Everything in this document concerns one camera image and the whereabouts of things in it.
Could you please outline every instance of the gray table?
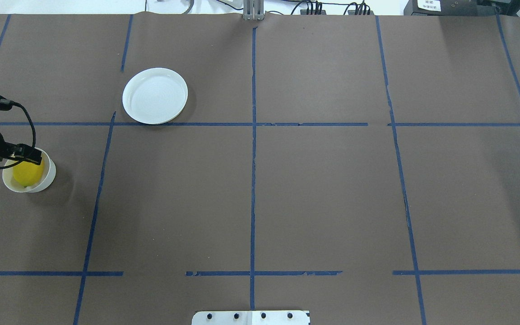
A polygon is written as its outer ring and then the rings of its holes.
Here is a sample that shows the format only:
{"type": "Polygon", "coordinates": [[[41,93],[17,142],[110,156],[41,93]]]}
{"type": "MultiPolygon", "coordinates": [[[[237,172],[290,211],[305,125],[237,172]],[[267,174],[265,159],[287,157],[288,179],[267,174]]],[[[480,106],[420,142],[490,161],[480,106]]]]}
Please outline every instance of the gray table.
{"type": "Polygon", "coordinates": [[[0,94],[58,169],[0,179],[0,325],[520,324],[520,19],[0,16],[0,94]],[[155,66],[188,103],[140,125],[155,66]]]}

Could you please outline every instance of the white plate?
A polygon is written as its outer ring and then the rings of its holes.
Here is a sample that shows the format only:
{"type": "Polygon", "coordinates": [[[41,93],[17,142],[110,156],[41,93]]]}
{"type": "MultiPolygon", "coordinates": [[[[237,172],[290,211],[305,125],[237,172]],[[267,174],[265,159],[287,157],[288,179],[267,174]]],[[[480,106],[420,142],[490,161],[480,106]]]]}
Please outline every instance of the white plate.
{"type": "Polygon", "coordinates": [[[178,116],[187,99],[184,78],[166,68],[151,68],[136,74],[121,96],[126,113],[146,124],[161,124],[178,116]]]}

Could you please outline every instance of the white label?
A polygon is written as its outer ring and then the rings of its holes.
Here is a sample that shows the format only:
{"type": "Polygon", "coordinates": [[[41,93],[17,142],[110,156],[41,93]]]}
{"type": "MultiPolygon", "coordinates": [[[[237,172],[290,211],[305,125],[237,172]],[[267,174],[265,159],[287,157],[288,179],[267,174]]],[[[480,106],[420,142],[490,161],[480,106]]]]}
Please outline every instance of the white label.
{"type": "Polygon", "coordinates": [[[417,0],[418,7],[425,10],[430,10],[434,12],[440,11],[440,1],[439,0],[417,0]]]}

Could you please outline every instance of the gray metal bracket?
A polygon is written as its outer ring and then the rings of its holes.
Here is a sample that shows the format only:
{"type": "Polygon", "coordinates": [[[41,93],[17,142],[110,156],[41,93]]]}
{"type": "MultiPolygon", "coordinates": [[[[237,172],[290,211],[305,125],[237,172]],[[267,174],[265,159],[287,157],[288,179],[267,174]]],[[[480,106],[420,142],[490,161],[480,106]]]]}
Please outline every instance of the gray metal bracket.
{"type": "Polygon", "coordinates": [[[264,19],[264,0],[244,0],[244,20],[264,19]]]}

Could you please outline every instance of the yellow fruit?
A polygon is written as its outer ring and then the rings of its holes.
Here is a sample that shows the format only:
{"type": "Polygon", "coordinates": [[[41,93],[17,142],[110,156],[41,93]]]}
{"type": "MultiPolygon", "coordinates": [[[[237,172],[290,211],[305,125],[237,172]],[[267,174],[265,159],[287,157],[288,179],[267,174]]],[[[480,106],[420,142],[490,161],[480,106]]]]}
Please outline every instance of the yellow fruit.
{"type": "Polygon", "coordinates": [[[43,175],[44,164],[37,166],[31,162],[23,161],[13,167],[13,178],[23,187],[28,187],[37,183],[43,175]]]}

